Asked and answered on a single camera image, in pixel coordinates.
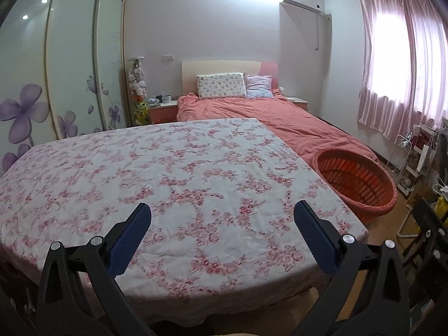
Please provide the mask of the red plastic laundry basket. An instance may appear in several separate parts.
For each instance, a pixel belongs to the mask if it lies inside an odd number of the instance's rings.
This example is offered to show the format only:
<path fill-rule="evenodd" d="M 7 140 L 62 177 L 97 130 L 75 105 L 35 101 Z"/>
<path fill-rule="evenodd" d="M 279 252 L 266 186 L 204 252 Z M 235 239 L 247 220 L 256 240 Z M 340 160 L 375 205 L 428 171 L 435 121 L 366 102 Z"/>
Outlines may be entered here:
<path fill-rule="evenodd" d="M 365 224 L 390 213 L 396 205 L 393 179 L 365 155 L 342 149 L 322 150 L 312 158 L 312 168 Z"/>

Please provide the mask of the floral pink white tablecloth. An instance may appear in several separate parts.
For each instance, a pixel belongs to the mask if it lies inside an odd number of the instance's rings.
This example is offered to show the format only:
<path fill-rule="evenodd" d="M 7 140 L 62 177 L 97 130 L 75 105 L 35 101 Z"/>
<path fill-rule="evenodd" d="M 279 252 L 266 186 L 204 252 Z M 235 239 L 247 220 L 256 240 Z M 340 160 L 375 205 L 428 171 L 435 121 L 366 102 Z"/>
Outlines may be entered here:
<path fill-rule="evenodd" d="M 1 178 L 1 246 L 39 281 L 54 241 L 83 245 L 140 203 L 152 221 L 118 285 L 141 317 L 182 325 L 277 304 L 322 280 L 293 220 L 307 201 L 367 229 L 254 118 L 148 125 L 32 147 Z"/>

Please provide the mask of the black chair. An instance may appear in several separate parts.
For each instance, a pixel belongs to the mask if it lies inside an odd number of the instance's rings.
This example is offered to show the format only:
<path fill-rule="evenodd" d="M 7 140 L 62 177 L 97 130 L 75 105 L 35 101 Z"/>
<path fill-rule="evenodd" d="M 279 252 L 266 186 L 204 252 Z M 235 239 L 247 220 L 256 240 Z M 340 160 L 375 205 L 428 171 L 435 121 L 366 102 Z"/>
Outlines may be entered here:
<path fill-rule="evenodd" d="M 409 307 L 417 311 L 427 302 L 434 302 L 434 308 L 413 334 L 446 335 L 447 228 L 425 199 L 420 199 L 410 214 L 420 233 L 402 253 L 405 273 L 414 274 L 409 286 Z"/>

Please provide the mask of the coral red bed duvet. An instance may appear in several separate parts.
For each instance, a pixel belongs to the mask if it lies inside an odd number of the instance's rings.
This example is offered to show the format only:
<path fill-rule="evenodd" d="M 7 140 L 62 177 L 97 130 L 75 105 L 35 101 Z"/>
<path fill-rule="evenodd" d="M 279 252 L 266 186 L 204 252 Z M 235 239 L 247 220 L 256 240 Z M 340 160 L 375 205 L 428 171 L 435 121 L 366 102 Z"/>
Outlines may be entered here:
<path fill-rule="evenodd" d="M 343 149 L 374 161 L 377 156 L 363 142 L 299 108 L 278 92 L 273 98 L 200 99 L 189 93 L 178 99 L 179 122 L 220 118 L 256 118 L 308 164 L 321 150 Z"/>

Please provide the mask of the red left nightstand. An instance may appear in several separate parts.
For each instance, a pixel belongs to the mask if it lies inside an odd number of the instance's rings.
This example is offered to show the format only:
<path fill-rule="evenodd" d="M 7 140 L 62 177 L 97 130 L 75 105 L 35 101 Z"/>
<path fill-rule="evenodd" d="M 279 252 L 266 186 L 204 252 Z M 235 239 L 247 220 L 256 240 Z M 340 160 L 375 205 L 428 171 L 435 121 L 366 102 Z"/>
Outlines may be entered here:
<path fill-rule="evenodd" d="M 149 110 L 149 119 L 151 124 L 165 124 L 177 122 L 178 102 L 171 101 L 161 103 L 159 106 L 151 107 Z"/>

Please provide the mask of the right nightstand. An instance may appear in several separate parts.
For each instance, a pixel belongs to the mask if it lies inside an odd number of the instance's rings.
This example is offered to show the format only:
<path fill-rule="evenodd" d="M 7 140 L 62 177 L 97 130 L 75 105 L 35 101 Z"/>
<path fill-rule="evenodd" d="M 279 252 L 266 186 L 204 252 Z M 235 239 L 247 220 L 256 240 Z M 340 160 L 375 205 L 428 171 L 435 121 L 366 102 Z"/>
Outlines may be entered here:
<path fill-rule="evenodd" d="M 295 106 L 302 108 L 304 111 L 308 111 L 308 107 L 307 107 L 308 102 L 307 101 L 300 99 L 298 97 L 288 97 L 288 96 L 286 96 L 286 99 L 289 102 L 291 102 L 292 104 L 294 104 Z"/>

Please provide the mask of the mugs on nightstand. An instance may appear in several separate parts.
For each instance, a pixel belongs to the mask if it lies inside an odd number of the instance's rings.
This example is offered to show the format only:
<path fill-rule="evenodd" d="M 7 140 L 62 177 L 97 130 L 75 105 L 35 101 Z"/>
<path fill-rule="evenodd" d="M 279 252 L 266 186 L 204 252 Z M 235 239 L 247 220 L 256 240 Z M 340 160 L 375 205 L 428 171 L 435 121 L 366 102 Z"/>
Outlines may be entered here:
<path fill-rule="evenodd" d="M 170 104 L 171 101 L 172 101 L 171 96 L 165 95 L 164 93 L 161 93 L 160 95 L 156 95 L 154 97 L 150 97 L 148 99 L 148 102 L 151 106 L 166 105 Z"/>

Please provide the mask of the hanging plush toys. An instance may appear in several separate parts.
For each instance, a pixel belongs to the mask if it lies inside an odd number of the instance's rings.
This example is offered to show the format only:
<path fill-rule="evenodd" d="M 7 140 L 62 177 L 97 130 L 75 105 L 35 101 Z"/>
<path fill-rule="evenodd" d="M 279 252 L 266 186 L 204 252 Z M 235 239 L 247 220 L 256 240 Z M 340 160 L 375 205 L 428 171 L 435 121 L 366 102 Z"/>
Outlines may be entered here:
<path fill-rule="evenodd" d="M 150 108 L 146 100 L 146 82 L 142 61 L 144 57 L 136 57 L 128 61 L 128 86 L 130 99 L 134 110 L 135 124 L 139 126 L 150 124 Z"/>

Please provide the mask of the pink striped pillow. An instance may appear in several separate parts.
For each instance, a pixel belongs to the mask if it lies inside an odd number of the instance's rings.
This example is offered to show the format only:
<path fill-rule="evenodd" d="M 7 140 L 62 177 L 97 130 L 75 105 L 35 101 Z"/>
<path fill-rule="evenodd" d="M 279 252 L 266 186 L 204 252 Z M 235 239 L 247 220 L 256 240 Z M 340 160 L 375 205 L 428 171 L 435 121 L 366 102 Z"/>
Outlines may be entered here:
<path fill-rule="evenodd" d="M 247 97 L 250 99 L 273 98 L 271 75 L 244 75 Z"/>

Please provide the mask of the pink window curtain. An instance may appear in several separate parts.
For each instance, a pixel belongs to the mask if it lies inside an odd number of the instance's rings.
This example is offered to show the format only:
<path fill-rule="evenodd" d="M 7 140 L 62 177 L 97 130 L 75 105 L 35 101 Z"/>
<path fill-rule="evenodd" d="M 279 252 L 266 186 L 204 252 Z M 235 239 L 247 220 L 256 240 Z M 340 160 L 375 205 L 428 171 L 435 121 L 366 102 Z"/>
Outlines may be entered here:
<path fill-rule="evenodd" d="M 360 0 L 365 53 L 357 121 L 392 140 L 447 118 L 447 25 L 431 0 Z"/>

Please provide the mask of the white floral pillow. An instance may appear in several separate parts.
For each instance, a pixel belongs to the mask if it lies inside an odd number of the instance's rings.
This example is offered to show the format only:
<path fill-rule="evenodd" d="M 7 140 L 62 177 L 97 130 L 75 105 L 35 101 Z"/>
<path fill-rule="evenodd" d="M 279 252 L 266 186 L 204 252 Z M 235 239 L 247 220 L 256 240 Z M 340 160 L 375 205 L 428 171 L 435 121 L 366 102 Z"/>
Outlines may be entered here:
<path fill-rule="evenodd" d="M 197 95 L 200 99 L 245 98 L 247 93 L 244 74 L 231 72 L 197 75 Z"/>

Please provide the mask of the beige pink headboard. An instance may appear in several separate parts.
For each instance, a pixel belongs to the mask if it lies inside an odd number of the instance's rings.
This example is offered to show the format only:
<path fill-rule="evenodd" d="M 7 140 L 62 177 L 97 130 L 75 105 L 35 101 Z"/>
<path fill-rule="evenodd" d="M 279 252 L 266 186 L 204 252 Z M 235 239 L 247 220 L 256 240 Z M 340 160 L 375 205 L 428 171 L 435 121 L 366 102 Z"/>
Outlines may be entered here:
<path fill-rule="evenodd" d="M 251 75 L 270 75 L 272 88 L 279 88 L 279 70 L 275 62 L 206 60 L 187 61 L 181 65 L 182 95 L 197 94 L 197 75 L 247 73 Z"/>

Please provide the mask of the glass floral wardrobe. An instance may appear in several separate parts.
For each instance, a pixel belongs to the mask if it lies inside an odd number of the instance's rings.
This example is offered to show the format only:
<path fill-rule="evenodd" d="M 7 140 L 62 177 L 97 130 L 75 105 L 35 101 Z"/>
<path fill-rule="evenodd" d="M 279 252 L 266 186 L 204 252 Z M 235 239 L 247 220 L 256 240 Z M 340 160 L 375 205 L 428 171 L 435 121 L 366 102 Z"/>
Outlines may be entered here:
<path fill-rule="evenodd" d="M 125 0 L 1 0 L 1 170 L 33 146 L 124 128 Z"/>

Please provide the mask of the white wall air conditioner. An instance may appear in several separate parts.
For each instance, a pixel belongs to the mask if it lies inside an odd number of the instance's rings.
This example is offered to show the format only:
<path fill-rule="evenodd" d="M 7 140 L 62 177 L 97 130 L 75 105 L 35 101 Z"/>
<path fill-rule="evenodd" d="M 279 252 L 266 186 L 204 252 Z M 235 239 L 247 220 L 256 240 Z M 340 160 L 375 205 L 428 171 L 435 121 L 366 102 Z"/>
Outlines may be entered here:
<path fill-rule="evenodd" d="M 320 51 L 320 22 L 322 20 L 326 22 L 331 22 L 332 16 L 325 14 L 323 5 L 320 4 L 318 0 L 283 0 L 283 4 L 288 4 L 300 8 L 315 16 L 314 22 L 315 22 L 316 43 L 314 50 L 316 52 Z"/>

